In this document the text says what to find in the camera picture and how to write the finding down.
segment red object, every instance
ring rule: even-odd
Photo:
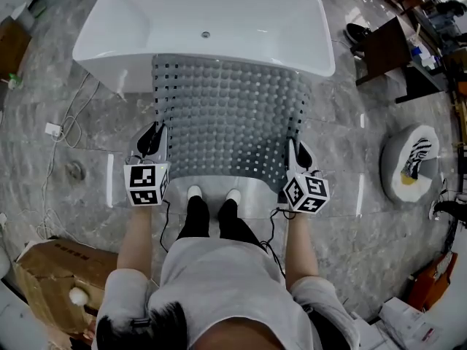
[[[446,257],[440,256],[435,260],[430,267],[426,268],[415,279],[414,286],[410,292],[407,303],[419,311],[428,311],[446,292],[450,284],[450,276],[454,269],[455,262],[458,258],[457,253],[452,253],[451,263],[437,281],[435,281],[436,266]]]

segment bathtub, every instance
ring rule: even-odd
[[[324,77],[334,57],[321,0],[98,0],[73,59],[117,93],[151,92],[152,59],[178,53]]]

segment marble floor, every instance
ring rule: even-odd
[[[23,59],[25,87],[8,93],[4,102],[0,211],[9,220],[3,239],[12,259],[27,241],[39,237],[41,187],[53,146],[44,134],[45,124],[62,120],[85,76],[85,71],[72,61],[72,48],[95,1],[47,0],[48,8],[36,23]],[[349,311],[370,317],[384,300],[401,291],[411,272],[441,249],[448,219],[431,222],[427,213],[441,178],[447,178],[450,187],[456,183],[452,143],[458,139],[457,126],[449,100],[442,93],[396,105],[394,99],[403,91],[388,77],[355,86],[358,63],[345,44],[342,29],[351,22],[375,29],[391,19],[395,13],[383,0],[323,0],[323,4],[335,40],[336,73],[329,78],[312,78],[313,102],[301,136],[316,153],[330,183],[331,201],[318,217],[311,218],[310,230],[321,274],[336,285]],[[87,101],[96,84],[92,77],[86,81],[72,114]],[[127,143],[154,117],[150,94],[121,98],[102,85],[98,88],[77,118],[82,129],[77,147],[69,148],[62,141],[56,148],[46,194],[46,209],[52,209],[47,213],[47,226],[54,233],[102,249],[119,249],[131,213],[123,185]],[[436,129],[441,144],[441,172],[431,192],[416,206],[396,206],[385,197],[380,185],[379,152],[388,136],[415,122]],[[74,127],[70,143],[79,137],[78,133]],[[110,155],[111,200],[106,192]],[[66,165],[73,162],[83,168],[84,180],[76,180],[67,171]],[[245,199],[240,215],[259,239],[269,237],[269,214],[276,206],[276,196],[264,183],[239,177],[188,177],[169,185],[169,226],[163,240],[166,246],[174,242],[184,223],[185,193],[192,183],[201,186],[212,215],[228,190],[238,187]],[[360,190],[363,201],[358,209]],[[162,206],[153,217],[156,281],[165,257],[158,245],[165,210]],[[283,259],[287,223],[282,216],[275,222],[272,246]],[[215,220],[211,234],[218,234]]]

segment white shoe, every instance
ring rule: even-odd
[[[229,193],[227,193],[227,197],[225,197],[225,200],[234,200],[237,205],[240,204],[241,199],[242,194],[239,190],[231,190]]]
[[[201,188],[198,187],[198,185],[192,185],[191,187],[188,188],[188,200],[190,200],[190,198],[196,195],[203,198],[203,193],[201,191]]]
[[[432,201],[430,205],[430,211],[428,212],[428,219],[429,220],[438,220],[438,217],[435,217],[435,205],[438,201]]]

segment cardboard box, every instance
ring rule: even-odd
[[[82,333],[104,297],[108,275],[117,267],[117,255],[70,240],[35,244],[19,256],[15,274],[32,312],[45,324],[65,333]],[[83,308],[69,299],[79,287],[87,292]]]
[[[13,18],[0,23],[0,79],[16,74],[31,37]]]

